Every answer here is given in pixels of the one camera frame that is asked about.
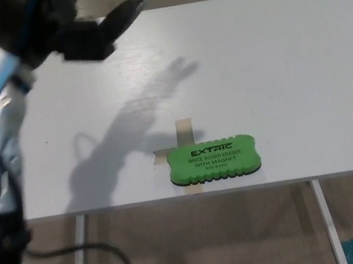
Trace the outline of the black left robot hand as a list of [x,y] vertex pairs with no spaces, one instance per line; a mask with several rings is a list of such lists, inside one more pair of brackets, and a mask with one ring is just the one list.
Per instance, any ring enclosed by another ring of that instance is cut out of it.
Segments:
[[102,20],[79,20],[77,0],[0,0],[0,47],[31,68],[52,52],[66,61],[103,61],[144,9],[125,0]]

